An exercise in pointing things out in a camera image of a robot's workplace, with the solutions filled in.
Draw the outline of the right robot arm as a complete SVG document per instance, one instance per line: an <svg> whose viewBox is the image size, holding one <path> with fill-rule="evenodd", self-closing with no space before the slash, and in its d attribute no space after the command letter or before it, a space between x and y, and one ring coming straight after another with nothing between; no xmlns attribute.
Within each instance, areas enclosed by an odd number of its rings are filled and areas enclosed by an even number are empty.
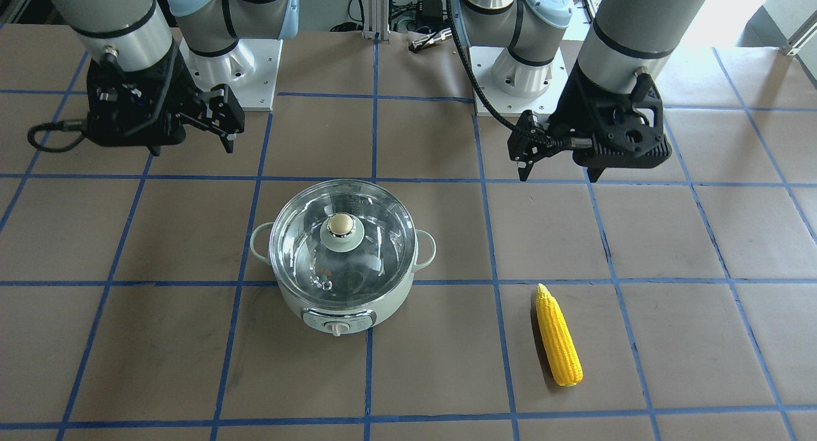
<svg viewBox="0 0 817 441"><path fill-rule="evenodd" d="M226 153L248 110L271 110L282 45L299 29L300 0L52 0L90 54L82 120L33 126L28 142L65 153L163 146L186 125L216 135Z"/></svg>

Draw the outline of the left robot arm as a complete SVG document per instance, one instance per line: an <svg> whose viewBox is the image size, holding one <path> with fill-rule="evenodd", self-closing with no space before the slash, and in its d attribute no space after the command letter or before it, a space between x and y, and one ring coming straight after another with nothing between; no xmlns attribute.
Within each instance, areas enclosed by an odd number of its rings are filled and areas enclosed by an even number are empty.
<svg viewBox="0 0 817 441"><path fill-rule="evenodd" d="M517 98L548 92L574 0L446 0L452 38L476 97L504 125L520 181L570 151L596 182L608 168L656 168L672 149L656 78L706 0L601 0L554 110L502 115L485 94L467 47L496 47L491 84Z"/></svg>

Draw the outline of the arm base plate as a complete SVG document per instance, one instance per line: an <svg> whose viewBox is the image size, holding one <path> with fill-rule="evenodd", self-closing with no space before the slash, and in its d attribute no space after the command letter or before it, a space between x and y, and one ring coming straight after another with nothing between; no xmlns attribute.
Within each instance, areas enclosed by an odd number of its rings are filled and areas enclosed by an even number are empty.
<svg viewBox="0 0 817 441"><path fill-rule="evenodd" d="M204 57L181 40L180 53L201 90L228 84L243 110L271 112L283 40L240 39L227 54Z"/></svg>
<svg viewBox="0 0 817 441"><path fill-rule="evenodd" d="M550 115L557 109L568 80L561 49L544 66L516 62L507 49L499 47L468 51L479 89L501 115L511 118L524 110Z"/></svg>

